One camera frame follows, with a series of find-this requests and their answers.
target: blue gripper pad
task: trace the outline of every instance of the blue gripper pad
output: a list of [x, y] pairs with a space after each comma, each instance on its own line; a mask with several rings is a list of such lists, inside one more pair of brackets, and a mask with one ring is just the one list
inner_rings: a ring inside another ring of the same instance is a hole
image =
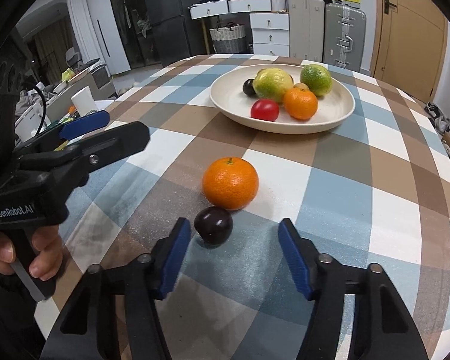
[[106, 111], [98, 111], [93, 114], [79, 117], [73, 122], [63, 125], [60, 131], [60, 138], [72, 140], [88, 132], [95, 131], [102, 127], [107, 127], [110, 121], [110, 115]]
[[297, 238], [301, 239], [290, 219], [282, 220], [278, 225], [278, 241], [292, 274], [296, 290], [307, 300], [312, 300], [311, 273], [296, 244]]
[[165, 299], [167, 294], [173, 291], [176, 278], [179, 276], [183, 258], [191, 240], [190, 222], [185, 218], [180, 218], [175, 224], [169, 238], [173, 238], [174, 240], [162, 268], [162, 282], [157, 294], [157, 298], [160, 300]]

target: human hand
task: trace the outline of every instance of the human hand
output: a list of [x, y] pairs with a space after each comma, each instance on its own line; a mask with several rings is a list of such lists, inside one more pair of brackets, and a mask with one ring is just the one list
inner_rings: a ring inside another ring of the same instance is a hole
[[[63, 260], [62, 239], [58, 226], [38, 228], [31, 237], [31, 244], [39, 251], [39, 255], [30, 264], [30, 275], [43, 281], [51, 279], [59, 271]], [[10, 239], [0, 232], [0, 273], [14, 273], [10, 263], [16, 258], [15, 248]]]

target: door handle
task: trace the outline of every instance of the door handle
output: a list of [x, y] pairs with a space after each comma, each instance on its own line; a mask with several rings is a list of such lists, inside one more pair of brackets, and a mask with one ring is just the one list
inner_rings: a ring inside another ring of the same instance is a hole
[[350, 36], [346, 36], [346, 38], [348, 39], [349, 42], [349, 47], [348, 49], [345, 50], [346, 53], [350, 53], [353, 50], [353, 39]]
[[390, 0], [385, 0], [385, 15], [390, 14], [390, 7], [398, 8], [397, 5], [392, 4]]
[[97, 19], [97, 23], [98, 23], [98, 29], [100, 30], [100, 35], [102, 36], [103, 44], [105, 45], [106, 53], [108, 54], [108, 56], [110, 56], [110, 53], [108, 52], [107, 42], [105, 42], [104, 33], [102, 32], [102, 26], [100, 25], [100, 22], [98, 21], [98, 19]]

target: wicker basket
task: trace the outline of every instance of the wicker basket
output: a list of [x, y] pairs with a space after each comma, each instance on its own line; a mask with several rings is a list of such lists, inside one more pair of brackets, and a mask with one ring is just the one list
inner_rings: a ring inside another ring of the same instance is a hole
[[239, 54], [247, 51], [245, 26], [228, 23], [225, 27], [210, 30], [211, 39], [217, 54]]

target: floor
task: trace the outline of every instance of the floor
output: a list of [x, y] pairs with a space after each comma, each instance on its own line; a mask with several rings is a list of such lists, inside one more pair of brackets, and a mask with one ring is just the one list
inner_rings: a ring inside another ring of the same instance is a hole
[[116, 92], [121, 95], [133, 86], [138, 86], [141, 82], [149, 78], [162, 68], [160, 64], [141, 67], [140, 69], [129, 70], [128, 72], [114, 75], [112, 78]]

